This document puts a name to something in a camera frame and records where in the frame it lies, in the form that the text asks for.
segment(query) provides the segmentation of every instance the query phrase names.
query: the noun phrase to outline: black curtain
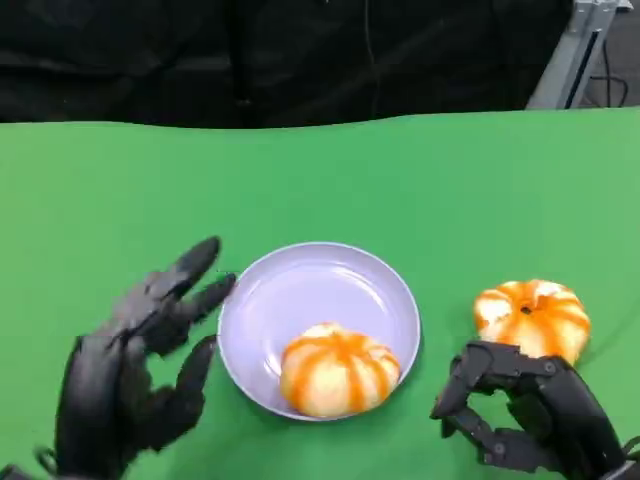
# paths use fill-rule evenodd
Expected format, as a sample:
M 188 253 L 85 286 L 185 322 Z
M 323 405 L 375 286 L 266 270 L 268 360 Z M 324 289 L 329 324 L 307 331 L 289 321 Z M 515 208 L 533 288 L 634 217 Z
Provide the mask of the black curtain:
M 571 0 L 0 3 L 0 120 L 323 125 L 524 108 Z

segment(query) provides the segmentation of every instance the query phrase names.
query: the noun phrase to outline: small pumpkin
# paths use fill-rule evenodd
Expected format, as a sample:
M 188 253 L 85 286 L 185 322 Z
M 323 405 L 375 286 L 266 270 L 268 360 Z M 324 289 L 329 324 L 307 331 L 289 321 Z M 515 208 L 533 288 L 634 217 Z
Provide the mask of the small pumpkin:
M 591 331 L 576 294 L 545 280 L 507 282 L 485 290 L 473 310 L 483 340 L 518 345 L 530 357 L 560 355 L 572 365 Z
M 389 348 L 336 323 L 323 323 L 286 348 L 280 389 L 305 415 L 338 417 L 380 405 L 399 379 L 400 364 Z

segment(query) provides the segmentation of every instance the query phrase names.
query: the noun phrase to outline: table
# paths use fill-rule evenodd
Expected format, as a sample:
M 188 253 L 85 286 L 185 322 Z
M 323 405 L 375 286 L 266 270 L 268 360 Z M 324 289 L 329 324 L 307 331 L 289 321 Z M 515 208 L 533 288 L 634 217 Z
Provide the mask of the table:
M 211 233 L 225 242 L 220 270 L 309 240 L 381 256 L 416 295 L 422 352 L 382 408 L 324 425 L 260 410 L 217 361 L 197 430 L 143 455 L 129 478 L 530 478 L 478 466 L 428 415 L 473 336 L 474 296 L 533 277 L 566 283 L 585 302 L 594 327 L 580 371 L 626 441 L 640 433 L 639 131 L 633 109 L 253 132 L 1 127 L 0 463 L 39 472 L 31 451 L 51 445 L 74 336 Z M 194 340 L 215 329 L 211 319 Z M 156 383 L 173 379 L 182 358 L 152 361 Z M 510 425 L 503 401 L 474 406 Z

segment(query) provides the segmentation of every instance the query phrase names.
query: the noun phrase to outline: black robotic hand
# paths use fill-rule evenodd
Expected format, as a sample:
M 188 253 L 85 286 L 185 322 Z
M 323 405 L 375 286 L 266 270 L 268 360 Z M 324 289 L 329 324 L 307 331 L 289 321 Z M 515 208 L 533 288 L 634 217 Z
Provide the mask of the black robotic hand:
M 492 430 L 468 406 L 472 393 L 496 390 L 506 392 L 522 431 Z M 602 407 L 561 357 L 534 359 L 518 347 L 470 342 L 454 358 L 431 418 L 442 421 L 444 438 L 460 431 L 485 465 L 531 473 L 542 467 L 570 480 L 640 479 L 629 452 L 634 445 L 620 445 Z
M 49 473 L 117 479 L 140 451 L 159 451 L 196 425 L 215 336 L 193 348 L 175 386 L 152 391 L 145 362 L 185 344 L 191 326 L 231 291 L 229 274 L 182 300 L 219 249 L 219 240 L 209 238 L 167 271 L 150 274 L 117 304 L 107 325 L 77 339 L 58 405 L 55 451 L 39 454 Z

